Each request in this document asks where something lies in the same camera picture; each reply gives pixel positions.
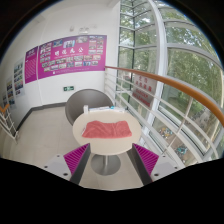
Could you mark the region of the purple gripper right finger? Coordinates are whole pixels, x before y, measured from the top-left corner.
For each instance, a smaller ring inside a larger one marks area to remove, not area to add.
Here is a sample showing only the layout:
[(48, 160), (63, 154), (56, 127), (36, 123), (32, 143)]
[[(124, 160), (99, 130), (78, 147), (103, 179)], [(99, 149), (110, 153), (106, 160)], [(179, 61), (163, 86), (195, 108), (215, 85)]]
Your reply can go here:
[(151, 173), (159, 156), (137, 144), (132, 144), (132, 148), (127, 154), (143, 185), (150, 184), (152, 182)]

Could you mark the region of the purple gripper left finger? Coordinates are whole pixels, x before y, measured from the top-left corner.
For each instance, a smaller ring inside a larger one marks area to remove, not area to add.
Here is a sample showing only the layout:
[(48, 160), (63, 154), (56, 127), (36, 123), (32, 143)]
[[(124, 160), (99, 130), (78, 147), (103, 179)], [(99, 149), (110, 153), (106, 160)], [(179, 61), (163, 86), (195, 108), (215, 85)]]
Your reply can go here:
[(85, 144), (64, 155), (64, 160), (71, 172), (72, 183), (80, 183), (90, 153), (90, 144)]

